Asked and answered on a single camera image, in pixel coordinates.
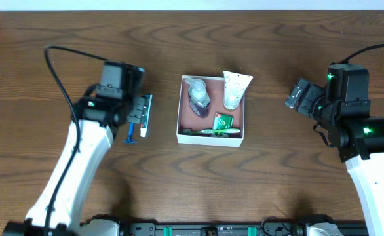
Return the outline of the green toothpaste tube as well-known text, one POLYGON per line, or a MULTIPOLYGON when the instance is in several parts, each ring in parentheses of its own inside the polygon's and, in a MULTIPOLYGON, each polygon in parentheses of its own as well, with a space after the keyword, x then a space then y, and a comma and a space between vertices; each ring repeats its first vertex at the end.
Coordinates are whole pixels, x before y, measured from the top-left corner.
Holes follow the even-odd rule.
POLYGON ((142 96, 142 98, 144 99, 144 106, 143 106, 142 118, 140 122, 140 136, 142 138, 145 138, 147 136, 147 131, 149 127, 149 117, 150 117, 153 95, 152 94, 144 95, 142 96))

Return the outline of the blue disposable razor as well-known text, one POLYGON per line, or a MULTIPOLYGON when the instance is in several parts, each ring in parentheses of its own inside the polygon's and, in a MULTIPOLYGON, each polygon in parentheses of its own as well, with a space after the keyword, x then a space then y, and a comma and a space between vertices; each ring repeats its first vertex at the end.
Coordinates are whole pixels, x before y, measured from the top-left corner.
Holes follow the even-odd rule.
POLYGON ((135 123, 130 123, 129 128, 128 128, 127 138, 125 140, 123 140, 124 144, 135 144, 136 143, 136 141, 133 139, 134 128, 135 128, 135 123))

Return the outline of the green white toothbrush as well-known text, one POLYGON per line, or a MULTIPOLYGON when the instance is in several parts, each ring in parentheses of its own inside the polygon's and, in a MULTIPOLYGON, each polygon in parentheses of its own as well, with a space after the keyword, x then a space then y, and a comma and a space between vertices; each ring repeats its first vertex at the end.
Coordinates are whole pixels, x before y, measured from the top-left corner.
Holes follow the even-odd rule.
POLYGON ((192 131, 191 129, 183 129, 181 134, 236 134, 240 133, 240 129, 237 128, 226 128, 226 129, 204 129, 198 131, 192 131))

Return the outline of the clear pump soap bottle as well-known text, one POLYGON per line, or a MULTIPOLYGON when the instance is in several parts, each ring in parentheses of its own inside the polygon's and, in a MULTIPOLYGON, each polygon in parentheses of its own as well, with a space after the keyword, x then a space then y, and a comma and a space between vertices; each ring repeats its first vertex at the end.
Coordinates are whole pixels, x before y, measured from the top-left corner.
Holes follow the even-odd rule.
POLYGON ((189 85, 189 106, 200 118, 208 117, 210 110, 210 97, 206 90, 206 83, 202 79, 187 77, 185 82, 189 85))

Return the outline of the white lotion tube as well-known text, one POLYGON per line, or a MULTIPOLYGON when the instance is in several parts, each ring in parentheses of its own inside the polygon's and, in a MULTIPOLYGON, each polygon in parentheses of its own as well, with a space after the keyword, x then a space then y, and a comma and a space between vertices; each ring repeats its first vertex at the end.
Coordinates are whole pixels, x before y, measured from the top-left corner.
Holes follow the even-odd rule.
POLYGON ((243 75, 230 71, 223 72, 224 95, 223 104, 225 109, 235 110, 238 108, 244 93, 254 78, 251 75, 243 75))

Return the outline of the green soap bar box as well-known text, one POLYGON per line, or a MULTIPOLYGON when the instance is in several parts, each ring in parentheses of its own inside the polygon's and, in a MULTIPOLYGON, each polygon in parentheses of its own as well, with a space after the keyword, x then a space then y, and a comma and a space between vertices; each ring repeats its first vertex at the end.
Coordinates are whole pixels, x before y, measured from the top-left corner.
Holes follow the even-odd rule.
POLYGON ((214 117, 213 129, 221 130, 231 128, 233 125, 234 117, 222 113, 216 113, 214 117))

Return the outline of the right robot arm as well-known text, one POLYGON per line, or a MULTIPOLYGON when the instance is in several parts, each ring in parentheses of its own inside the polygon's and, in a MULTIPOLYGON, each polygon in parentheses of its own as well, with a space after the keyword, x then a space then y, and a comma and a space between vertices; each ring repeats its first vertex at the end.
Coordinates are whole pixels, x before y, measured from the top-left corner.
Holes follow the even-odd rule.
POLYGON ((370 115, 368 76, 330 75, 325 87, 299 79, 285 104, 315 121, 355 184, 370 235, 384 235, 384 117, 370 115))

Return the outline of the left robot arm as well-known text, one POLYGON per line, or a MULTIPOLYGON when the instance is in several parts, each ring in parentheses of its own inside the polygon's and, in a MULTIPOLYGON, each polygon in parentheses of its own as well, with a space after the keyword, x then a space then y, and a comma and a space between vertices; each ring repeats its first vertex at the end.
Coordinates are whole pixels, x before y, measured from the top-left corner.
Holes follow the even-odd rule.
POLYGON ((113 145, 121 117, 131 126, 149 119, 151 95, 133 100, 82 96, 74 105, 63 152, 22 223, 8 222, 4 235, 122 235, 123 223, 109 216, 82 222, 81 212, 96 171, 113 145))

